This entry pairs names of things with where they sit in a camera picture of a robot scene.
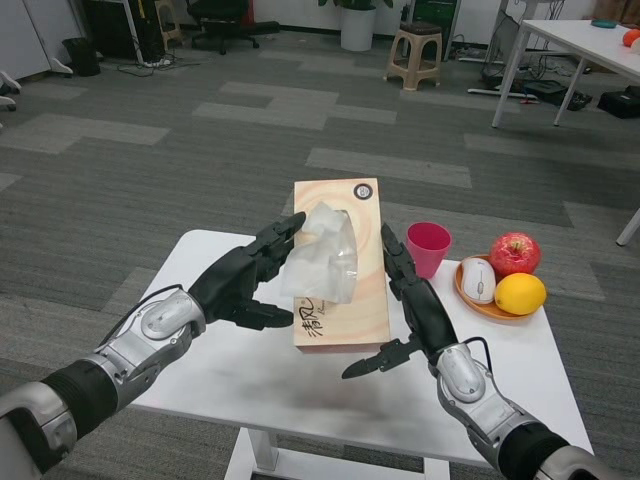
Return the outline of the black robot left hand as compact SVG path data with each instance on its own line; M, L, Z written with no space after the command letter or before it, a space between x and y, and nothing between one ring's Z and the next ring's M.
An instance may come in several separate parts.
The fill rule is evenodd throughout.
M258 331L293 324L292 312L261 303L254 293L260 284L279 275L305 220L306 214L299 212L268 225L253 242L230 250L197 278L188 293L208 324L225 320Z

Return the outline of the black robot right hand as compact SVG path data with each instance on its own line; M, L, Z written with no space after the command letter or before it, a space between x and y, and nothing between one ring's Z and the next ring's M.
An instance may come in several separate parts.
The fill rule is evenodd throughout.
M341 378L346 380L374 371L391 370L408 362L417 351L424 354L430 373L437 376L437 362L441 353L459 343L452 322L434 288L417 275L409 251L389 225L382 226L381 238L389 286L396 300L402 304L410 334L406 342L393 339L383 344L376 355L348 366Z

